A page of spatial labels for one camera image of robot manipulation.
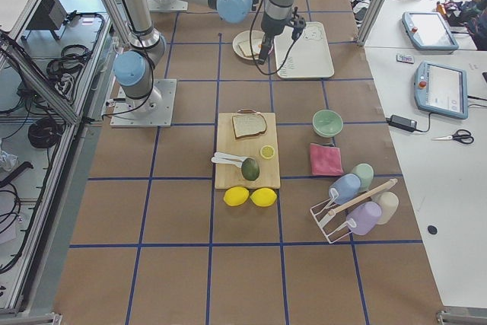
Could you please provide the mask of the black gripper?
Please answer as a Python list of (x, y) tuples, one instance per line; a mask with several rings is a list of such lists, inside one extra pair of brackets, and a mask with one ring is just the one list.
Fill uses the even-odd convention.
[(265, 32), (261, 41), (261, 47), (258, 56), (258, 64), (263, 65), (266, 62), (266, 57), (272, 50), (275, 35), (271, 32)]

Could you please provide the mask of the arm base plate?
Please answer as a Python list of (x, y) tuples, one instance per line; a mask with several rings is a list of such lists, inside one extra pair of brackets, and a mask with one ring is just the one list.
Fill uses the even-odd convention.
[(144, 99), (125, 101), (114, 106), (110, 125), (113, 128), (145, 128), (170, 127), (173, 116), (173, 106), (176, 97), (176, 79), (155, 79), (154, 90), (148, 101), (140, 108), (131, 112)]
[(188, 3), (181, 0), (147, 0), (150, 12), (187, 11)]

